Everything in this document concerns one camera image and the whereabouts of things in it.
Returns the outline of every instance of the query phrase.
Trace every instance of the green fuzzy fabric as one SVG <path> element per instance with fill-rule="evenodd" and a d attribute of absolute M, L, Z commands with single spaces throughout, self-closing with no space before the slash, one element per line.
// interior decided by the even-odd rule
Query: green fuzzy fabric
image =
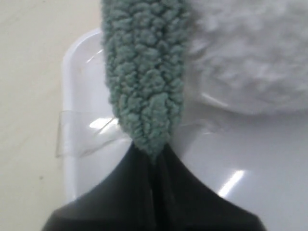
<path fill-rule="evenodd" d="M 136 146 L 156 156 L 183 105 L 185 0 L 102 0 L 110 103 Z"/>

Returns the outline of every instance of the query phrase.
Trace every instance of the white plastic tray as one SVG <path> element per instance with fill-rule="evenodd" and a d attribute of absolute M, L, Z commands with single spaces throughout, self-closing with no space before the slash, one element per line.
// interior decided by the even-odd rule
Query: white plastic tray
<path fill-rule="evenodd" d="M 104 84 L 101 36 L 98 29 L 87 33 L 64 57 L 64 111 L 112 116 Z M 174 148 L 203 183 L 257 214 L 269 231 L 307 231 L 308 114 L 239 116 L 232 123 L 241 126 L 213 134 L 180 131 L 175 136 L 180 142 L 174 142 Z M 66 145 L 77 145 L 73 137 L 64 130 Z M 119 141 L 83 158 L 64 157 L 67 200 L 103 180 L 129 143 Z"/>

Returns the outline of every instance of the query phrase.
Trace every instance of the white plush material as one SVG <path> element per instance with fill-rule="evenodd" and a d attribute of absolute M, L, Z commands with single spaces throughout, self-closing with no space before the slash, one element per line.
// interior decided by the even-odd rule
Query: white plush material
<path fill-rule="evenodd" d="M 251 115 L 308 109 L 308 0 L 188 3 L 188 93 Z"/>

